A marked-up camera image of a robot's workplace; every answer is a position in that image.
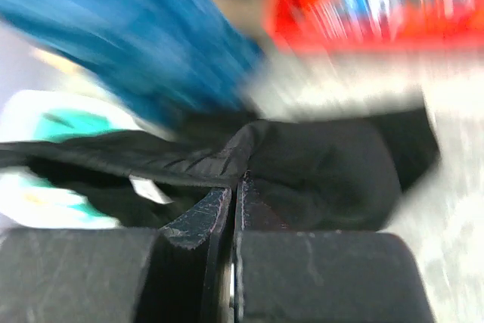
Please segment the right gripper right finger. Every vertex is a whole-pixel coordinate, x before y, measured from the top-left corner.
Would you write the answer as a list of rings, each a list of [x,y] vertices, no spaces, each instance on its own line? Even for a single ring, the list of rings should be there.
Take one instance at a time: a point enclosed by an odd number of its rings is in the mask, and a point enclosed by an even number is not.
[[[413,253],[394,234],[292,231],[250,175],[237,187],[237,322],[432,322]]]

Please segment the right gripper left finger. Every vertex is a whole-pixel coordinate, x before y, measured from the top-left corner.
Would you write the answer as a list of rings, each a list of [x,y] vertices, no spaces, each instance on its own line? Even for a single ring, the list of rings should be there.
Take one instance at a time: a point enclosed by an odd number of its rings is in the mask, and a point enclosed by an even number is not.
[[[161,229],[16,228],[1,236],[3,322],[224,322],[231,191]]]

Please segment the black shorts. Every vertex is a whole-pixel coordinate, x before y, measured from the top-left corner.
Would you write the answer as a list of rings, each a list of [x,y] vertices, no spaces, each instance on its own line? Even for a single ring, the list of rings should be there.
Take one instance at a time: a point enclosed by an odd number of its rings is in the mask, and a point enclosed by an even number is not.
[[[249,174],[291,228],[376,231],[438,157],[423,108],[297,123],[251,111],[189,113],[174,141],[125,130],[1,145],[3,167],[25,166],[126,227],[151,228]]]

